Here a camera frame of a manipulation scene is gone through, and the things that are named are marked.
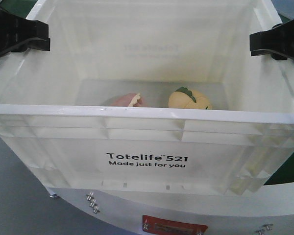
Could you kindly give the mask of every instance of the black clamp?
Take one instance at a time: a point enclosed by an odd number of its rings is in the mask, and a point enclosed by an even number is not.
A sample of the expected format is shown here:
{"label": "black clamp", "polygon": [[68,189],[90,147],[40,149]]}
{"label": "black clamp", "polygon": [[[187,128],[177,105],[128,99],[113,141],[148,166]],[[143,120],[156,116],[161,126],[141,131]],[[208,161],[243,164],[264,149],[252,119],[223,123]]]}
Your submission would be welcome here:
{"label": "black clamp", "polygon": [[271,30],[249,36],[251,56],[271,54],[273,59],[294,60],[294,19]]}
{"label": "black clamp", "polygon": [[48,24],[12,15],[0,7],[0,57],[27,48],[50,51]]}

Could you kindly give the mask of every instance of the green panel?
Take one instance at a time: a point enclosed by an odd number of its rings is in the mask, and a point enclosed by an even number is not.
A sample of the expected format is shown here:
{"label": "green panel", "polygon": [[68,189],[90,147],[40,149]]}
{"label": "green panel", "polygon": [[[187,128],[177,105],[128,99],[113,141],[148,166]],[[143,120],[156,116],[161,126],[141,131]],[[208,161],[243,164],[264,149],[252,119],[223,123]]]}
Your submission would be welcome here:
{"label": "green panel", "polygon": [[0,6],[6,11],[25,18],[37,0],[3,0]]}
{"label": "green panel", "polygon": [[294,182],[294,153],[290,158],[271,176],[265,185],[276,185]]}

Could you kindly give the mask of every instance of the bin rim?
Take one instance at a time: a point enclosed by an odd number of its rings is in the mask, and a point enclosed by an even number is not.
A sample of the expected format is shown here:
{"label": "bin rim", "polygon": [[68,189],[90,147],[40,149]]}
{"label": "bin rim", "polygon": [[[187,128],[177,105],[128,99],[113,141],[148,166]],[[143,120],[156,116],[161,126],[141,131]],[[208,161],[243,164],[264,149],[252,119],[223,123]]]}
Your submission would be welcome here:
{"label": "bin rim", "polygon": [[294,124],[294,114],[252,111],[146,107],[0,104],[0,115],[159,118],[203,121]]}

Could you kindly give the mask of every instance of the plastic food item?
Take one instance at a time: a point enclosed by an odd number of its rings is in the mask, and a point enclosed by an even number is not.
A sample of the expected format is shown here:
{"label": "plastic food item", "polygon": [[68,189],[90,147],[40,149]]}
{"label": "plastic food item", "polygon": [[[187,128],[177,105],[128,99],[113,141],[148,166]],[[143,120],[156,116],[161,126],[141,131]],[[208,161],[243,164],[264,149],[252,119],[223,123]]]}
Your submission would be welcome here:
{"label": "plastic food item", "polygon": [[209,99],[199,91],[180,87],[169,97],[169,108],[177,109],[212,109]]}
{"label": "plastic food item", "polygon": [[111,106],[146,107],[147,105],[140,93],[129,93],[117,99]]}

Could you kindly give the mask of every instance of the metal bolt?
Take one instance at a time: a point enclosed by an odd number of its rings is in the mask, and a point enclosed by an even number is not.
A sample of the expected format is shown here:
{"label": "metal bolt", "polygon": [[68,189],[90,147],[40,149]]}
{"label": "metal bolt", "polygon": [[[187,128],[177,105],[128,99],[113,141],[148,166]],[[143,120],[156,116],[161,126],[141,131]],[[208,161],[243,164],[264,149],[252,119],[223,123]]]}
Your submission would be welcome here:
{"label": "metal bolt", "polygon": [[273,224],[265,224],[263,227],[264,227],[267,231],[270,231],[270,230],[272,230]]}
{"label": "metal bolt", "polygon": [[150,226],[150,225],[149,225],[148,223],[145,223],[145,224],[143,224],[143,229],[144,229],[144,230],[148,230],[149,226]]}
{"label": "metal bolt", "polygon": [[93,213],[97,214],[99,213],[99,206],[97,204],[95,204],[95,206],[93,207]]}
{"label": "metal bolt", "polygon": [[96,206],[96,205],[97,205],[97,204],[96,204],[96,199],[91,200],[89,206],[90,206],[91,208],[94,208],[94,206]]}
{"label": "metal bolt", "polygon": [[91,201],[91,200],[93,200],[94,199],[94,197],[93,197],[93,195],[94,195],[94,192],[90,192],[90,193],[88,193],[86,196],[87,196],[87,198],[86,198],[86,200],[87,201]]}
{"label": "metal bolt", "polygon": [[265,230],[261,229],[256,231],[258,233],[258,235],[265,235]]}

